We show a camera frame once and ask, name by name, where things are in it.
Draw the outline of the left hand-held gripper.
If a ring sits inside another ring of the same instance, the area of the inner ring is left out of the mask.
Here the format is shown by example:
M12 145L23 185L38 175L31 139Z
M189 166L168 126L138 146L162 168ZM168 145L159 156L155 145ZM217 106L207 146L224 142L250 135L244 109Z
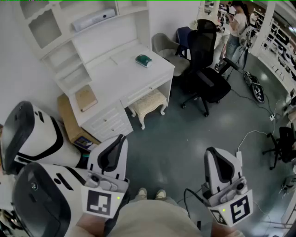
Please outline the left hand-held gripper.
M114 218L129 187L129 179L125 179L127 154L128 140L123 135L111 137L91 151L87 163L91 171L81 187L83 212Z

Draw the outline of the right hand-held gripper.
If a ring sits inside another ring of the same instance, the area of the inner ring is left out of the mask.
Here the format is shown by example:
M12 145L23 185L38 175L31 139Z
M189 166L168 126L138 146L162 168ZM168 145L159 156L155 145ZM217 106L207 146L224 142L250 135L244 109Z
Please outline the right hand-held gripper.
M209 147L204 155L204 167L203 201L214 220L219 225L233 227L250 216L253 193L242 177L240 160L226 150Z

